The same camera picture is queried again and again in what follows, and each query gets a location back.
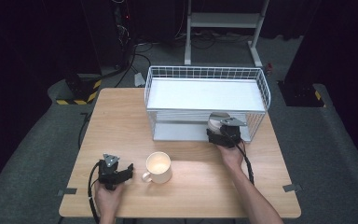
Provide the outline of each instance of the wooden tabletop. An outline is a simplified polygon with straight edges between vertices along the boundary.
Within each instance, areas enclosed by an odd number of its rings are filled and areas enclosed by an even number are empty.
[[[119,156],[118,170],[133,163],[118,217],[246,217],[218,149],[206,142],[152,140],[142,88],[101,90],[78,153],[68,189],[60,207],[63,217],[92,217],[87,188],[90,172],[104,153]],[[145,161],[163,151],[172,160],[172,178],[165,184],[145,183]],[[269,115],[260,124],[246,152],[255,186],[281,217],[299,217],[296,194],[282,186],[292,184]],[[242,169],[247,174],[245,162]]]

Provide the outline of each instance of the person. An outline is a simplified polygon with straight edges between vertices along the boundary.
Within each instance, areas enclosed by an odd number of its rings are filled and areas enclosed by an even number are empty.
[[[223,164],[241,197],[243,209],[252,224],[283,223],[281,217],[269,201],[251,183],[241,169],[243,156],[236,148],[226,148],[216,145],[222,154]],[[95,182],[95,203],[101,214],[101,224],[114,224],[116,212],[121,200],[124,184],[115,190],[108,190],[98,181]]]

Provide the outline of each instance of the mug handle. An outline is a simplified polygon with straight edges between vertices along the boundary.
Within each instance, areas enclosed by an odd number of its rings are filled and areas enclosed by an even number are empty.
[[[152,181],[150,172],[144,173],[144,174],[142,175],[142,180],[143,180],[144,182],[150,182],[150,181]]]

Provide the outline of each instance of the gray carpet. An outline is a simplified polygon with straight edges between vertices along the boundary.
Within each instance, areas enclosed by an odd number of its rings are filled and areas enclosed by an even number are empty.
[[[296,195],[302,215],[285,223],[358,223],[358,152],[323,85],[315,85],[326,107],[288,107],[279,91],[301,39],[260,38],[257,49],[263,63],[273,64],[267,77],[272,95],[269,114],[289,175],[302,190]],[[207,42],[195,42],[202,47]],[[193,65],[254,66],[245,42],[215,43],[193,48]],[[150,45],[138,47],[138,51]],[[142,52],[153,65],[183,65],[184,48],[156,44]],[[144,77],[148,62],[137,56],[133,66]],[[133,87],[130,71],[119,87]],[[114,87],[121,75],[104,79],[102,88]],[[59,94],[63,81],[48,95]],[[0,223],[57,223],[59,207],[78,152],[78,136],[92,105],[51,105],[34,125],[0,174]],[[138,223],[248,223],[247,219],[140,219]],[[92,218],[69,218],[62,223],[93,223]]]

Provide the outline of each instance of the cup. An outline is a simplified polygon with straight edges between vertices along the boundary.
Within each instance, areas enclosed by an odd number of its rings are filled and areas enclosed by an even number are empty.
[[[144,182],[162,184],[171,179],[171,159],[164,152],[154,152],[146,160],[147,172],[142,175]]]

